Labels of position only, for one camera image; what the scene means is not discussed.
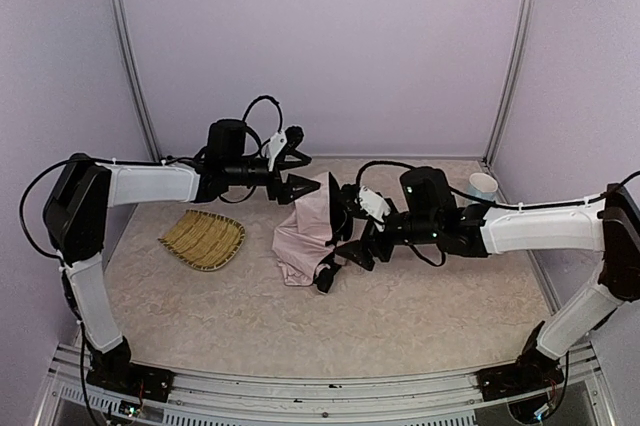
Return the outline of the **pink folding umbrella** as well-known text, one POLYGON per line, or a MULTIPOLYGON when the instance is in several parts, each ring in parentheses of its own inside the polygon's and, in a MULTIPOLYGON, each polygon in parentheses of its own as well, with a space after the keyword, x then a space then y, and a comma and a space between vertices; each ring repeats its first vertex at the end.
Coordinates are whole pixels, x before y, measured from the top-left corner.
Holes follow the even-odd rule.
POLYGON ((293 212, 275 228, 272 251, 285 285, 315 286, 326 294, 342 268, 335 249, 351 239, 354 221, 334 175, 324 172, 314 180, 319 189, 295 200, 293 212))

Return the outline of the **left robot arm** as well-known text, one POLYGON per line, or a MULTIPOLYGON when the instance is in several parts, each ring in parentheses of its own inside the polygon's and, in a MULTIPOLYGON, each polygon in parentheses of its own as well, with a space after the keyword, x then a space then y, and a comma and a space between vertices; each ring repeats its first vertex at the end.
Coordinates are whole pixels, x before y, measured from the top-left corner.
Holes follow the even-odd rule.
POLYGON ((45 203, 43 220, 62 266, 71 311, 81 323, 91 359, 88 384, 137 398, 167 402, 172 371, 136 364, 113 318, 104 284, 103 249, 111 208, 155 202, 208 203, 232 186, 263 187, 281 205, 319 189, 317 181, 282 171, 310 163, 298 151, 301 127, 278 130, 267 152, 246 154, 252 130, 239 119, 212 123, 203 149, 193 158, 160 163, 93 159, 76 153, 64 166, 45 203))

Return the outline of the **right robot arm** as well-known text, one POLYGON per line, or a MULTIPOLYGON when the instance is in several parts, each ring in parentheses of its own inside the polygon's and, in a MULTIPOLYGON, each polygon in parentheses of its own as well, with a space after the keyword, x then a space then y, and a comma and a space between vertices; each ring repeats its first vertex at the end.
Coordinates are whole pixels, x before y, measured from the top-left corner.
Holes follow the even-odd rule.
POLYGON ((506 205, 471 197, 465 207, 457 205, 460 192, 440 169, 407 166, 399 182, 407 205, 404 211, 359 181, 341 187, 348 214, 366 225, 361 237, 337 247, 336 255, 366 270, 389 261, 397 246, 415 250, 434 245, 442 260, 521 250, 575 249, 602 255, 600 270, 533 329, 514 362, 478 371, 486 401, 566 380, 568 370, 561 366, 561 358, 623 303, 639 298, 639 208, 625 182, 565 202, 506 205))

